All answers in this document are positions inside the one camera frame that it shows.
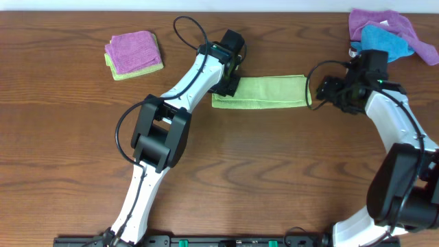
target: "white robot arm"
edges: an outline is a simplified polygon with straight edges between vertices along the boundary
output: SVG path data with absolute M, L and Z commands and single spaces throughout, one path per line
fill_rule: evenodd
M 104 233 L 104 244 L 133 246 L 144 236 L 158 186 L 185 149 L 193 109 L 208 91 L 235 94 L 239 77 L 234 70 L 241 63 L 238 53 L 243 45 L 241 35 L 231 30 L 221 42 L 201 45 L 193 66 L 181 81 L 161 97 L 149 95 L 142 104 L 131 141 L 139 165 L 134 166 L 119 217 Z M 154 121 L 168 123 L 169 131 Z
M 365 113 L 388 155 L 369 188 L 367 206 L 333 226 L 333 246 L 375 246 L 391 235 L 437 228 L 439 190 L 433 171 L 438 168 L 433 161 L 438 146 L 420 127 L 403 88 L 387 81 L 387 53 L 364 51 L 347 67 L 345 79 L 325 78 L 317 98 L 347 113 Z M 429 186 L 414 188 L 418 176 Z

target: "folded towel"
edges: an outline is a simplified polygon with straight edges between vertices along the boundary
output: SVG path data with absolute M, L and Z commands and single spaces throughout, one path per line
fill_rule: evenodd
M 352 42 L 351 46 L 357 50 L 357 53 L 368 49 L 386 51 L 389 53 L 388 62 L 414 53 L 407 41 L 374 25 L 365 26 L 361 31 L 361 43 Z
M 367 25 L 380 27 L 405 39 L 409 46 L 428 64 L 439 63 L 439 54 L 433 45 L 419 40 L 409 19 L 398 12 L 352 10 L 349 14 L 349 34 L 352 41 L 361 40 L 361 31 Z
M 105 55 L 105 62 L 107 64 L 107 66 L 110 67 L 112 77 L 115 80 L 124 80 L 124 79 L 128 79 L 128 78 L 134 78 L 134 77 L 137 77 L 140 75 L 145 75 L 147 73 L 158 71 L 159 69 L 163 69 L 163 63 L 159 63 L 159 64 L 152 65 L 152 66 L 149 66 L 149 67 L 146 67 L 144 69 L 134 71 L 131 73 L 118 74 L 116 72 L 116 68 L 115 68 L 114 64 L 112 63 L 110 56 L 108 54 L 104 54 L 104 55 Z
M 304 75 L 241 78 L 234 97 L 212 94 L 212 107 L 266 109 L 306 106 Z
M 113 36 L 105 51 L 118 74 L 138 71 L 162 62 L 154 35 L 148 31 Z

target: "purple towel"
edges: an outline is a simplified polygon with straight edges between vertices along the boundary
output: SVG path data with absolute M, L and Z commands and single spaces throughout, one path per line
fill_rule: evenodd
M 439 63 L 439 54 L 433 45 L 419 40 L 407 17 L 396 11 L 367 11 L 353 9 L 349 15 L 349 34 L 351 40 L 360 41 L 361 31 L 366 25 L 374 25 L 405 39 L 409 46 L 428 64 Z
M 105 51 L 118 74 L 138 71 L 162 62 L 156 41 L 147 31 L 113 36 Z

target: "wooden table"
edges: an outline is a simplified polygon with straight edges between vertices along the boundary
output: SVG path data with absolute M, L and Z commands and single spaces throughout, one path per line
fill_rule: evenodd
M 51 246 L 59 235 L 96 235 L 118 216 L 132 166 L 117 152 L 120 115 L 160 95 L 193 64 L 195 53 L 172 29 L 179 13 L 0 13 L 0 246 Z M 308 73 L 322 60 L 348 60 L 348 14 L 191 13 L 210 40 L 227 28 L 248 44 L 242 76 Z M 407 14 L 421 40 L 439 43 L 439 15 Z M 178 24 L 192 44 L 195 25 Z M 112 35 L 149 30 L 165 68 L 116 82 L 104 62 Z M 439 141 L 439 69 L 417 55 L 389 64 L 392 80 Z M 328 65 L 316 71 L 343 76 Z M 137 119 L 121 129 L 126 150 Z M 193 112 L 184 156 L 166 175 L 149 228 L 176 235 L 282 235 L 291 226 L 323 231 L 366 203 L 385 157 L 373 123 L 330 105 L 221 110 L 206 95 Z M 435 246 L 439 234 L 403 237 Z

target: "wire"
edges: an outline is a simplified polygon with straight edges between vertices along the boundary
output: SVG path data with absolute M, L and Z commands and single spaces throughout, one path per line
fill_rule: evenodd
M 204 66 L 205 66 L 205 64 L 206 64 L 206 61 L 207 61 L 207 57 L 208 57 L 207 55 L 209 54 L 210 46 L 209 46 L 209 40 L 207 39 L 206 32 L 204 31 L 204 29 L 202 28 L 202 26 L 201 26 L 201 25 L 200 25 L 195 19 L 193 19 L 193 18 L 191 18 L 191 17 L 189 17 L 189 16 L 178 16 L 178 17 L 174 20 L 173 27 L 174 27 L 174 31 L 175 31 L 175 33 L 177 34 L 177 36 L 178 36 L 178 37 L 179 37 L 179 38 L 180 38 L 180 39 L 181 39 L 186 45 L 192 47 L 192 48 L 195 49 L 195 50 L 196 50 L 196 48 L 195 48 L 194 46 L 190 45 L 188 42 L 186 42 L 186 41 L 182 38 L 182 36 L 180 36 L 180 34 L 178 33 L 178 31 L 177 31 L 177 29 L 176 29 L 176 21 L 179 20 L 179 19 L 189 19 L 189 20 L 191 20 L 192 22 L 194 22 L 194 23 L 198 26 L 198 28 L 200 28 L 200 31 L 202 32 L 202 35 L 203 35 L 203 37 L 204 37 L 204 44 L 205 44 L 205 46 L 206 46 L 206 50 L 205 50 L 205 54 L 206 54 L 206 55 L 204 56 L 204 59 L 203 59 L 201 65 L 200 65 L 200 69 L 198 69 L 198 71 L 197 71 L 197 73 L 194 75 L 192 81 L 190 81 L 190 83 L 188 83 L 188 85 L 187 85 L 183 90 L 181 90 L 181 92 L 177 93 L 177 94 L 174 95 L 174 96 L 170 96 L 170 97 L 158 97 L 158 98 L 155 98 L 155 100 L 157 100 L 157 99 L 161 99 L 161 100 L 165 101 L 165 100 L 171 100 L 171 99 L 177 99 L 177 98 L 179 98 L 179 97 L 180 97 L 181 95 L 183 95 L 183 93 L 185 93 L 185 92 L 186 92 L 186 91 L 192 86 L 192 84 L 197 80 L 198 76 L 200 76 L 200 74 L 201 74 L 201 72 L 202 72 L 202 70 L 203 70 L 203 68 L 204 68 Z M 145 100 L 142 100 L 141 102 L 135 103 L 134 105 L 132 105 L 131 107 L 129 107 L 129 109 L 127 109 L 127 110 L 122 114 L 122 116 L 120 117 L 120 119 L 119 119 L 119 121 L 117 122 L 117 125 L 116 125 L 116 130 L 115 130 L 115 141 L 116 141 L 116 147 L 117 147 L 119 153 L 122 155 L 122 157 L 123 157 L 125 160 L 127 160 L 127 161 L 130 162 L 131 164 L 136 165 L 136 166 L 138 166 L 138 167 L 141 167 L 141 168 L 143 169 L 143 171 L 142 171 L 142 176 L 141 176 L 141 180 L 140 180 L 140 183 L 139 183 L 139 187 L 137 188 L 136 197 L 134 198 L 134 203 L 132 204 L 132 207 L 131 207 L 131 209 L 130 209 L 130 212 L 129 212 L 129 213 L 127 214 L 127 216 L 126 216 L 125 222 L 121 225 L 121 227 L 120 227 L 119 230 L 117 231 L 117 234 L 116 234 L 116 236 L 115 236 L 116 239 L 118 239 L 118 238 L 120 238 L 120 237 L 122 236 L 122 233 L 123 233 L 123 231 L 125 230 L 125 227 L 126 227 L 126 225 L 127 225 L 127 223 L 128 223 L 128 220 L 129 220 L 129 219 L 131 218 L 131 216 L 132 216 L 132 212 L 134 211 L 134 208 L 135 208 L 135 206 L 136 206 L 137 200 L 139 199 L 140 190 L 141 190 L 141 185 L 142 185 L 142 183 L 143 183 L 144 178 L 146 177 L 146 167 L 143 166 L 143 165 L 141 165 L 141 164 L 140 164 L 140 161 L 134 161 L 134 160 L 132 160 L 132 159 L 131 159 L 130 157 L 128 157 L 128 155 L 122 150 L 122 147 L 121 147 L 121 144 L 120 144 L 120 140 L 119 140 L 119 131 L 120 131 L 120 127 L 121 127 L 121 125 L 122 125 L 124 119 L 126 118 L 126 116 L 127 116 L 128 114 L 130 114 L 135 108 L 137 108 L 137 107 L 139 107 L 139 106 L 142 106 L 142 105 L 144 105 L 144 104 L 146 104 L 146 103 L 148 103 L 148 102 L 151 102 L 151 101 L 152 101 L 152 99 L 145 99 Z
M 308 74 L 308 76 L 307 76 L 307 81 L 305 82 L 305 102 L 307 103 L 307 106 L 308 106 L 308 108 L 309 109 L 311 109 L 311 110 L 317 110 L 317 109 L 319 109 L 320 107 L 322 107 L 324 104 L 326 104 L 328 101 L 327 100 L 325 100 L 325 101 L 323 101 L 322 103 L 320 103 L 320 105 L 318 105 L 317 107 L 315 107 L 315 108 L 312 108 L 312 106 L 309 104 L 309 102 L 308 102 L 308 86 L 309 86 L 309 83 L 310 83 L 310 79 L 311 79 L 311 76 L 312 76 L 312 74 L 313 74 L 313 72 L 318 68 L 318 67 L 320 67 L 321 65 L 324 65 L 324 64 L 326 64 L 326 63 L 337 63 L 337 64 L 340 64 L 340 65 L 342 65 L 343 67 L 347 67 L 348 66 L 348 62 L 340 62 L 340 61 L 336 61 L 336 60 L 325 60 L 325 61 L 323 61 L 323 62 L 319 62 L 310 72 L 309 72 L 309 74 Z
M 379 239 L 377 239 L 373 243 L 367 244 L 367 245 L 364 245 L 364 246 L 361 246 L 361 247 L 375 247 L 375 246 L 379 245 L 387 237 L 392 237 L 392 235 L 388 231 L 386 231 Z
M 288 229 L 288 231 L 285 232 L 285 235 L 283 236 L 283 243 L 287 246 L 287 247 L 291 247 L 291 244 L 289 244 L 287 242 L 287 237 L 289 236 L 288 233 L 291 233 L 294 230 L 301 230 L 302 232 L 306 233 L 306 231 L 299 226 L 295 226 L 295 227 L 291 227 L 290 229 Z
M 93 241 L 90 242 L 86 242 L 84 245 L 82 245 L 81 247 L 88 247 L 92 244 L 96 245 L 99 241 L 102 241 L 102 237 L 99 237 L 97 239 L 94 239 Z

